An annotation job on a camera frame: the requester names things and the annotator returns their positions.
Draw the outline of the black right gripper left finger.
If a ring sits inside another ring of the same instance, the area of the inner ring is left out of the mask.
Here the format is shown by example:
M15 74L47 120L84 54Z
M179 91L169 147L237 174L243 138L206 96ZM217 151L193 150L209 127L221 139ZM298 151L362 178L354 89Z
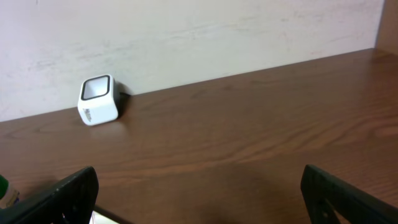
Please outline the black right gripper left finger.
M96 171L88 166L50 188L1 210L1 224L89 224L98 191Z

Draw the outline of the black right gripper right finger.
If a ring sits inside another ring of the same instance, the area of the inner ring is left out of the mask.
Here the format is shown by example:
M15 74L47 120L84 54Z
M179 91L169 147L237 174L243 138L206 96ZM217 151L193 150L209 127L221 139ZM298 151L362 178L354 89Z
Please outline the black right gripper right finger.
M339 223L339 213L350 223L397 224L397 208L314 166L306 165L300 184L312 224Z

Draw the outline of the white Panadol box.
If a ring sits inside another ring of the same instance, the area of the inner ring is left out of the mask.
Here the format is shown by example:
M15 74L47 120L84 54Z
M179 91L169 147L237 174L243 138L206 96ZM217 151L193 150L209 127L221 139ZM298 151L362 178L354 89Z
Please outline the white Panadol box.
M89 224L119 224L119 223L94 211L91 215Z

